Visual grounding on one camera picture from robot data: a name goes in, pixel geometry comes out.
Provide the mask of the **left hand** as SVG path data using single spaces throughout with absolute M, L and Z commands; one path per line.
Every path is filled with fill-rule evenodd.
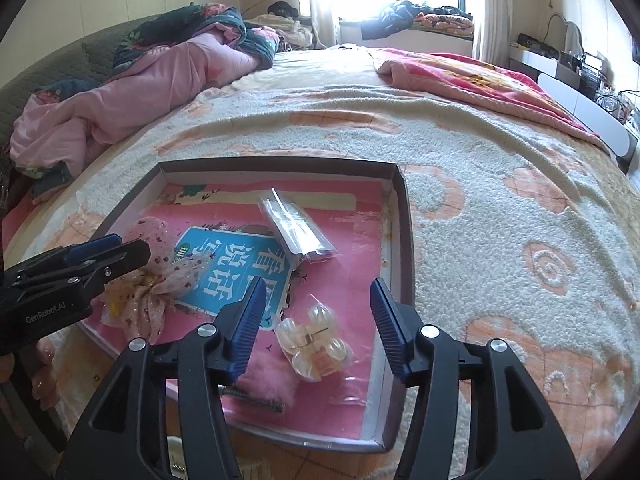
M 30 375 L 32 397 L 38 402 L 40 408 L 45 411 L 54 408 L 60 400 L 58 382 L 56 381 L 53 367 L 54 343 L 49 337 L 40 339 L 36 344 L 36 352 L 39 364 Z

